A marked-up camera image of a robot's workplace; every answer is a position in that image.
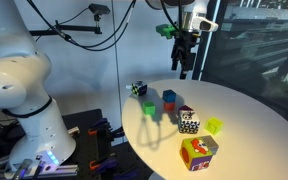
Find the red block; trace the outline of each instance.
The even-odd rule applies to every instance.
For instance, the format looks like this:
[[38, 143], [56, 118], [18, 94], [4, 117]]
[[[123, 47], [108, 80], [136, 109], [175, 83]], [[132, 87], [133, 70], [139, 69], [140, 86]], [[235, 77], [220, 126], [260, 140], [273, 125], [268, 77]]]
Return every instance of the red block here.
[[167, 111], [173, 111], [175, 109], [175, 102], [171, 103], [164, 102], [164, 109]]

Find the glass wall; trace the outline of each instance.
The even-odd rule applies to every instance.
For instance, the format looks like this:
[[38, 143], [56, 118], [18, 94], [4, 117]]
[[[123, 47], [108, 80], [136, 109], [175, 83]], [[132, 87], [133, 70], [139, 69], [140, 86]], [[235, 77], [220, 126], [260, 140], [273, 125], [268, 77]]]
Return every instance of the glass wall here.
[[221, 3], [217, 23], [193, 79], [202, 72], [202, 80], [249, 94], [288, 119], [288, 0], [230, 0]]

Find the round white table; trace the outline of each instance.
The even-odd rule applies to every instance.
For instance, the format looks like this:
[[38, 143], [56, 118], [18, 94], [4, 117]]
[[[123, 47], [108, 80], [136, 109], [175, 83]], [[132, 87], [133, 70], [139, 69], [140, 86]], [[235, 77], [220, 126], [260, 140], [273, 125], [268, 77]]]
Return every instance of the round white table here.
[[[165, 111], [162, 94], [173, 90], [174, 111]], [[156, 114], [145, 115], [142, 103], [152, 101]], [[195, 110], [201, 126], [197, 134], [181, 134], [177, 108]], [[204, 129], [210, 117], [224, 122], [221, 132]], [[131, 95], [125, 102], [122, 124], [138, 156], [167, 180], [288, 180], [288, 122], [269, 107], [242, 93], [212, 83], [193, 80], [162, 80], [148, 84], [147, 94]], [[188, 171], [180, 156], [183, 139], [211, 135], [219, 145], [210, 166]]]

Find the wall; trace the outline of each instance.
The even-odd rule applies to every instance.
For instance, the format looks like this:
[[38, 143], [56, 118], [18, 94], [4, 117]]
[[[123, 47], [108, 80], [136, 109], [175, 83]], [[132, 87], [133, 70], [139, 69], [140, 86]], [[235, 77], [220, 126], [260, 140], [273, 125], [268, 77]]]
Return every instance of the wall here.
[[[46, 24], [26, 1], [15, 0], [29, 30], [47, 29]], [[102, 15], [102, 35], [91, 32], [68, 32], [80, 44], [92, 45], [106, 39], [122, 20], [129, 0], [35, 0], [44, 17], [51, 23], [68, 20], [90, 3], [106, 5], [109, 15]], [[169, 10], [173, 19], [177, 11]], [[47, 92], [54, 97], [63, 115], [100, 108], [113, 129], [121, 126], [121, 111], [130, 91], [125, 87], [136, 80], [152, 82], [178, 78], [179, 71], [171, 71], [170, 54], [173, 40], [166, 40], [155, 32], [155, 26], [168, 23], [162, 11], [156, 11], [144, 0], [138, 1], [128, 28], [116, 46], [90, 52], [70, 45], [57, 36], [44, 36], [38, 48], [52, 61], [52, 72], [45, 81]], [[94, 26], [93, 14], [84, 12], [70, 25]], [[0, 119], [6, 117], [0, 113]]]

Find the blue block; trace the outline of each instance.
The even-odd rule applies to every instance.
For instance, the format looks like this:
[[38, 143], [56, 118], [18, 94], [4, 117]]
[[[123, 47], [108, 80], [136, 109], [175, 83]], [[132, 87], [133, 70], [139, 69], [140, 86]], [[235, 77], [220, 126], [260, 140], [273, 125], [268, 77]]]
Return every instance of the blue block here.
[[176, 93], [172, 90], [163, 91], [163, 100], [167, 103], [175, 102]]

